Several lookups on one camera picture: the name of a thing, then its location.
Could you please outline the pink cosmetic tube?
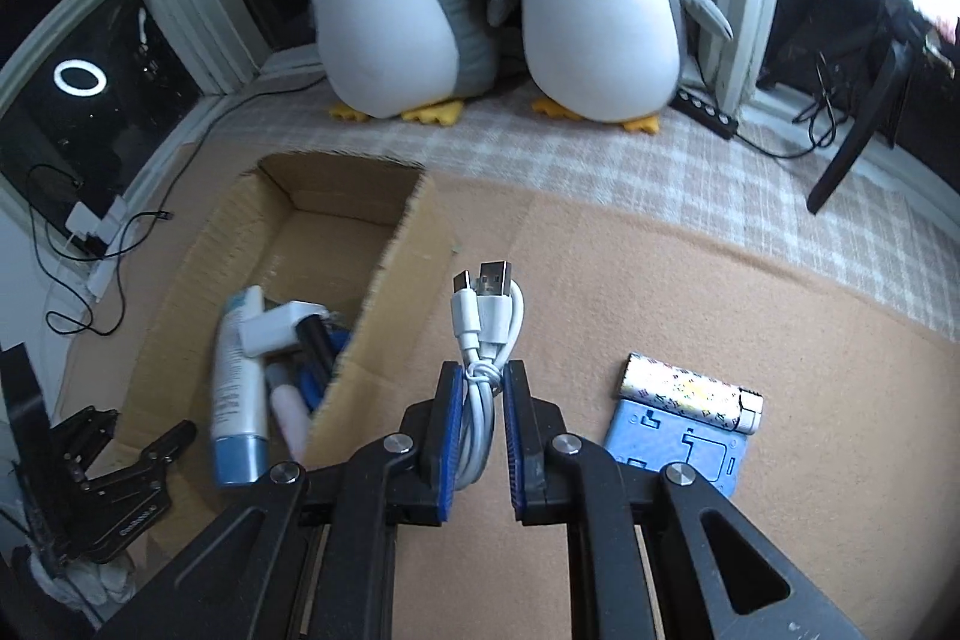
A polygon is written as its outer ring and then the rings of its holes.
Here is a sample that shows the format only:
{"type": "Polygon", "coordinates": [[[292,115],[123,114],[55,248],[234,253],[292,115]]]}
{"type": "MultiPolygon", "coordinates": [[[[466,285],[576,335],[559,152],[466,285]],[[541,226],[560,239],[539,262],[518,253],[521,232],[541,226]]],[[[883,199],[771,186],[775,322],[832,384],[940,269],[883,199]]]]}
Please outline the pink cosmetic tube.
{"type": "Polygon", "coordinates": [[[270,408],[288,452],[295,461],[302,463],[308,448],[311,416],[293,381],[293,367],[285,362],[272,362],[265,367],[265,381],[270,408]]]}

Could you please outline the white blue lotion bottle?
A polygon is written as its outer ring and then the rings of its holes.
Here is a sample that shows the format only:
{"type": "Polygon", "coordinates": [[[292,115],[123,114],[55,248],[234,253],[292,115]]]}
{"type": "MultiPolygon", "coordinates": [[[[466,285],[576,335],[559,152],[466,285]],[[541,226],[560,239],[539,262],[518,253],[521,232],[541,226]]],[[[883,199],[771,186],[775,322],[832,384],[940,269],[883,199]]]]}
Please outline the white blue lotion bottle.
{"type": "Polygon", "coordinates": [[[267,471],[267,386],[260,357],[244,353],[241,326],[263,314],[262,289],[228,299],[218,325],[212,370],[213,477],[220,489],[249,486],[267,471]]]}

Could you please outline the blue round tin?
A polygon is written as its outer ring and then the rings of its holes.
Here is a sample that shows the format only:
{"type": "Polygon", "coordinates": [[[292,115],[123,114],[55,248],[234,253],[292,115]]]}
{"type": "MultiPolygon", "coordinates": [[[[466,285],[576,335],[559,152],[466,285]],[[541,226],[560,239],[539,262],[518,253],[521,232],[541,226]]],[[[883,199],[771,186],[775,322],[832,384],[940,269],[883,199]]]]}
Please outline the blue round tin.
{"type": "MultiPolygon", "coordinates": [[[[342,353],[348,346],[352,333],[345,328],[334,328],[331,330],[331,344],[334,357],[342,353]]],[[[309,364],[304,354],[298,356],[295,360],[296,365],[296,386],[301,393],[302,401],[306,404],[309,414],[314,414],[319,409],[320,403],[324,401],[325,388],[329,385],[327,377],[321,377],[317,370],[309,364]]]]}

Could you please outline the white wall charger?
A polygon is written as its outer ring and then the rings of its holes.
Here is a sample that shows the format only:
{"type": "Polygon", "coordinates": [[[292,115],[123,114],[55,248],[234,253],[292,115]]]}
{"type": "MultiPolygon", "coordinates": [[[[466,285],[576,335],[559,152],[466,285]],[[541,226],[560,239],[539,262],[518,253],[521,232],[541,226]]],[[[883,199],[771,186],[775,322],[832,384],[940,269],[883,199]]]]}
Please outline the white wall charger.
{"type": "Polygon", "coordinates": [[[308,315],[320,315],[327,320],[331,312],[324,305],[290,301],[244,320],[239,325],[242,352],[251,359],[257,359],[290,351],[298,344],[295,326],[308,315]]]}

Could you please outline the cardboard box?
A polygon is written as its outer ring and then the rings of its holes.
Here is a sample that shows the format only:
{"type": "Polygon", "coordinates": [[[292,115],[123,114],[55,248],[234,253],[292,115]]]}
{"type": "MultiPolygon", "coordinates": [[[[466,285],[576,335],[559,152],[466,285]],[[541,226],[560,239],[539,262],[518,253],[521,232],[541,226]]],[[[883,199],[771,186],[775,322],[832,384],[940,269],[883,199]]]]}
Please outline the cardboard box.
{"type": "Polygon", "coordinates": [[[148,541],[176,554],[285,450],[320,468],[384,434],[452,255],[416,164],[280,152],[239,175],[172,278],[121,413],[127,450],[197,427],[148,541]]]}

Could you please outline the black cylinder case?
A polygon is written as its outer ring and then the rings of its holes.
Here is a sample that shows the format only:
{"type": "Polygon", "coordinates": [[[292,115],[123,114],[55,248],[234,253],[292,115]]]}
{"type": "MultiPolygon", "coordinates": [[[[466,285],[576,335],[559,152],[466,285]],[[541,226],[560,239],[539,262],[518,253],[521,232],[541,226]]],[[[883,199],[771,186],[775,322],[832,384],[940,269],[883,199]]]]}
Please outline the black cylinder case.
{"type": "Polygon", "coordinates": [[[298,321],[295,333],[302,354],[306,356],[309,364],[321,377],[327,377],[331,383],[337,358],[332,351],[331,333],[327,330],[325,320],[320,315],[308,315],[298,321]]]}

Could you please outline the blue phone stand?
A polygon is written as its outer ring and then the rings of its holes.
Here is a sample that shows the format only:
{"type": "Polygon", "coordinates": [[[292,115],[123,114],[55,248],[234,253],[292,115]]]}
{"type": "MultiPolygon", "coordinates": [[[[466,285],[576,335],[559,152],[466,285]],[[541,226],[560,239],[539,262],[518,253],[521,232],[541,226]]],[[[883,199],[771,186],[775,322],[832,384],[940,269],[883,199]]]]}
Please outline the blue phone stand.
{"type": "Polygon", "coordinates": [[[748,435],[620,399],[604,447],[620,463],[643,470],[661,471],[674,461],[688,463],[724,497],[731,498],[739,484],[748,442],[748,435]]]}

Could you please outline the patterned lighter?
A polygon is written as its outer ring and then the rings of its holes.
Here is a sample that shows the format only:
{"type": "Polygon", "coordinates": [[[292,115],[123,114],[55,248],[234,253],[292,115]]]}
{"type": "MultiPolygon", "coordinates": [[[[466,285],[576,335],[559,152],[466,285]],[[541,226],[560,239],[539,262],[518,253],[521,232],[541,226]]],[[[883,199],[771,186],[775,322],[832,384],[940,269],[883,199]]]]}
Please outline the patterned lighter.
{"type": "Polygon", "coordinates": [[[754,390],[640,353],[626,359],[619,397],[743,435],[760,429],[765,408],[754,390]]]}

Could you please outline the white power strip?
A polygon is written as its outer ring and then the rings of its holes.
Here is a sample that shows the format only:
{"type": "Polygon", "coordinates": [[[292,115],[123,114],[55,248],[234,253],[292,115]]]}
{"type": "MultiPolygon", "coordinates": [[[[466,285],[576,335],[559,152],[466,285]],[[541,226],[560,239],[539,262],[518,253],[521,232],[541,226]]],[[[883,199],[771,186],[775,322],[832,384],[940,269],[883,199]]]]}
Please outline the white power strip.
{"type": "Polygon", "coordinates": [[[124,198],[116,197],[102,218],[99,218],[98,214],[88,208],[85,203],[76,202],[65,221],[71,237],[82,239],[87,244],[103,242],[106,246],[101,257],[94,257],[93,268],[86,278],[86,291],[95,301],[103,298],[109,286],[110,276],[116,271],[119,261],[117,252],[121,250],[119,236],[128,216],[130,216],[130,205],[124,198]]]}

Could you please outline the checkered cloth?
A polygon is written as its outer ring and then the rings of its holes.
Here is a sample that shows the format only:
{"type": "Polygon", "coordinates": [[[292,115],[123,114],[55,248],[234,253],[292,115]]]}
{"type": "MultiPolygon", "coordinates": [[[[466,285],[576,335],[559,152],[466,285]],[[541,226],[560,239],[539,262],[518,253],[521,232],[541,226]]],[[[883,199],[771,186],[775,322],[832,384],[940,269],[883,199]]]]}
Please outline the checkered cloth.
{"type": "Polygon", "coordinates": [[[521,88],[472,104],[451,128],[353,124],[327,117],[332,94],[317,86],[229,113],[197,159],[242,169],[268,152],[366,154],[646,214],[814,271],[957,339],[957,230],[875,167],[853,170],[809,213],[818,156],[771,161],[677,112],[656,136],[542,119],[530,96],[521,88]]]}

